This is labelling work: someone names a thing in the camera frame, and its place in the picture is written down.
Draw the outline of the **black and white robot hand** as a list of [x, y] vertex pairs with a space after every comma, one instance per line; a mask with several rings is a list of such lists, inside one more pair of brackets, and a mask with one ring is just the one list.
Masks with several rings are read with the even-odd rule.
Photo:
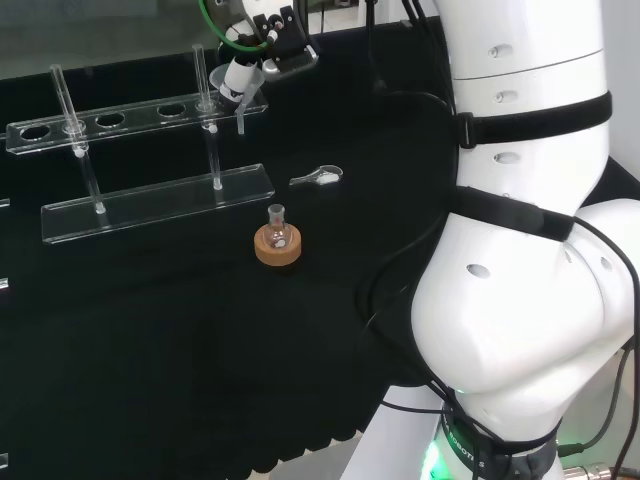
[[228, 104], [242, 102], [258, 72], [276, 81], [317, 61], [301, 1], [201, 1], [199, 7], [230, 57], [218, 87]]

